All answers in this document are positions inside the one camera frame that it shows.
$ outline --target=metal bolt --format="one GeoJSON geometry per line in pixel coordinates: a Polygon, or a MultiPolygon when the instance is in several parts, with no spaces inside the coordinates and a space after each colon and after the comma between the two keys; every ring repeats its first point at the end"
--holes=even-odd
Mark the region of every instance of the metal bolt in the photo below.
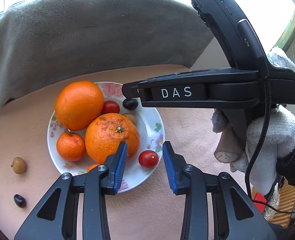
{"type": "Polygon", "coordinates": [[[98,171],[105,171],[107,167],[105,165],[99,165],[98,166],[98,171]]]}
{"type": "Polygon", "coordinates": [[[68,179],[69,177],[70,177],[71,175],[70,175],[70,173],[63,173],[62,175],[61,175],[61,178],[62,179],[68,179]]]}
{"type": "Polygon", "coordinates": [[[191,164],[187,164],[187,165],[184,166],[184,169],[186,171],[191,171],[191,170],[193,170],[193,166],[191,164]]]}
{"type": "Polygon", "coordinates": [[[230,177],[230,174],[228,174],[227,172],[222,172],[222,173],[221,173],[221,177],[222,177],[223,179],[228,179],[228,178],[230,177]]]}

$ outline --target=white plate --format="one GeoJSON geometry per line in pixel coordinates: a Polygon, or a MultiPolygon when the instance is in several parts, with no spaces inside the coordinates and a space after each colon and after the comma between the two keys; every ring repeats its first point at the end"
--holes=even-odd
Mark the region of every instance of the white plate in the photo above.
{"type": "MultiPolygon", "coordinates": [[[[136,127],[140,133],[140,149],[137,154],[126,163],[122,185],[118,192],[121,193],[140,185],[151,176],[157,167],[155,166],[152,169],[141,167],[138,161],[141,152],[147,149],[157,152],[160,163],[162,157],[162,143],[165,141],[164,127],[157,109],[142,107],[140,99],[138,99],[139,106],[134,111],[129,111],[123,107],[122,102],[125,97],[121,91],[122,84],[112,82],[98,82],[96,84],[102,90],[104,100],[113,100],[120,105],[120,114],[131,113],[135,116],[136,127]]],[[[55,113],[53,113],[47,132],[47,143],[52,161],[61,174],[70,172],[73,176],[76,176],[86,173],[88,167],[95,163],[87,154],[77,162],[68,162],[58,154],[56,150],[56,141],[65,131],[67,130],[57,122],[55,113]]],[[[76,133],[84,138],[85,131],[86,129],[77,131],[76,133]]]]}

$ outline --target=tangerine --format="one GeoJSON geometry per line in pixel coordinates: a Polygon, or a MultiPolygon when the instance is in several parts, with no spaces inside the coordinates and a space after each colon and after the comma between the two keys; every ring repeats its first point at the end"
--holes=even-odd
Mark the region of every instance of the tangerine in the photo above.
{"type": "Polygon", "coordinates": [[[140,147],[140,135],[135,125],[121,114],[101,115],[86,129],[86,150],[96,163],[104,163],[107,156],[116,153],[121,141],[128,145],[129,160],[140,147]]]}
{"type": "Polygon", "coordinates": [[[90,81],[67,85],[55,102],[55,115],[59,123],[73,131],[86,128],[103,108],[101,89],[90,81]]]}
{"type": "Polygon", "coordinates": [[[92,170],[93,168],[95,168],[96,166],[98,166],[98,164],[93,164],[91,165],[88,170],[86,171],[86,173],[88,173],[90,170],[92,170]]]}
{"type": "Polygon", "coordinates": [[[64,160],[76,162],[83,157],[86,146],[81,135],[74,132],[64,132],[56,141],[56,150],[64,160]]]}

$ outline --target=gray blanket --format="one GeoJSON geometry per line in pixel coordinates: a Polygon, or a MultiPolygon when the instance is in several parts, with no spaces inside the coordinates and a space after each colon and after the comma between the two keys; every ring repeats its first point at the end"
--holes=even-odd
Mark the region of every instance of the gray blanket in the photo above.
{"type": "Polygon", "coordinates": [[[0,15],[0,108],[47,85],[126,67],[191,67],[212,40],[177,0],[28,0],[0,15]]]}

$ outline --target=pink cloth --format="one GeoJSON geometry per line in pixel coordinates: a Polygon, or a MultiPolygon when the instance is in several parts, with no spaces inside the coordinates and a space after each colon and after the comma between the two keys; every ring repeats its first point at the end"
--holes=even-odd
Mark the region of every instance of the pink cloth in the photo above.
{"type": "MultiPolygon", "coordinates": [[[[136,67],[105,71],[65,80],[14,100],[0,110],[0,229],[12,240],[17,230],[40,198],[59,177],[47,149],[46,133],[57,94],[69,83],[79,80],[118,83],[188,71],[179,65],[136,67]],[[14,157],[26,160],[25,174],[11,169],[14,157]],[[15,194],[27,200],[25,209],[13,201],[15,194]]],[[[212,132],[212,109],[158,109],[165,128],[166,140],[176,153],[182,154],[203,172],[218,174],[229,171],[213,152],[219,134],[212,132]]],[[[232,176],[244,187],[244,175],[232,176]]],[[[78,239],[82,239],[82,199],[78,213],[78,239]]],[[[161,161],[151,177],[128,192],[107,196],[111,239],[179,239],[184,211],[184,196],[175,196],[169,188],[164,163],[161,161]]],[[[209,210],[209,239],[213,239],[212,210],[209,210]]]]}

